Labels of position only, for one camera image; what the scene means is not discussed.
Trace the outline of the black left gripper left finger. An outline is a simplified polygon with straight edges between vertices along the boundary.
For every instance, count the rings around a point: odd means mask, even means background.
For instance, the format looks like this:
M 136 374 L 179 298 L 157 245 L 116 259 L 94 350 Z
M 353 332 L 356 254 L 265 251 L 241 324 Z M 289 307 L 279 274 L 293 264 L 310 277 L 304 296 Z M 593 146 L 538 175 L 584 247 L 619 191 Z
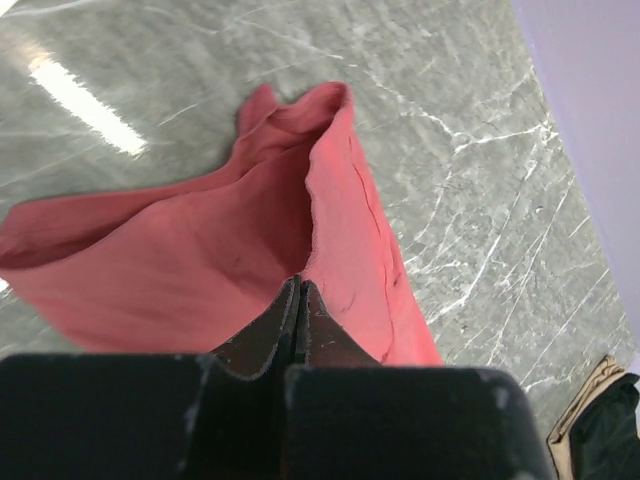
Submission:
M 200 354 L 16 354 L 1 363 L 5 479 L 276 479 L 301 298 Z

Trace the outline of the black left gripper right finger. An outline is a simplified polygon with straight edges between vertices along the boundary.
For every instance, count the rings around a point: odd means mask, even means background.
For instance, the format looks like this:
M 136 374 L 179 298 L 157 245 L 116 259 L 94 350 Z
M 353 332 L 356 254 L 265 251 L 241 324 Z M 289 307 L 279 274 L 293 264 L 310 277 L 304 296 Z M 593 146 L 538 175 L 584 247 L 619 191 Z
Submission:
M 384 367 L 301 287 L 284 383 L 288 479 L 549 479 L 528 400 L 505 372 Z

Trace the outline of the dusty red polo shirt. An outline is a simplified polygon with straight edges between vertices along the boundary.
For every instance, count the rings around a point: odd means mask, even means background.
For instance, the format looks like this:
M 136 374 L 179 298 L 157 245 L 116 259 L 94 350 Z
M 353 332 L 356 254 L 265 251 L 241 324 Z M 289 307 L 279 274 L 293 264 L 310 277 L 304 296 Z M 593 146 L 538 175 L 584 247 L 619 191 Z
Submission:
M 93 351 L 215 349 L 293 276 L 385 365 L 441 359 L 340 82 L 293 104 L 263 85 L 242 105 L 228 162 L 168 186 L 14 206 L 1 276 L 57 331 Z

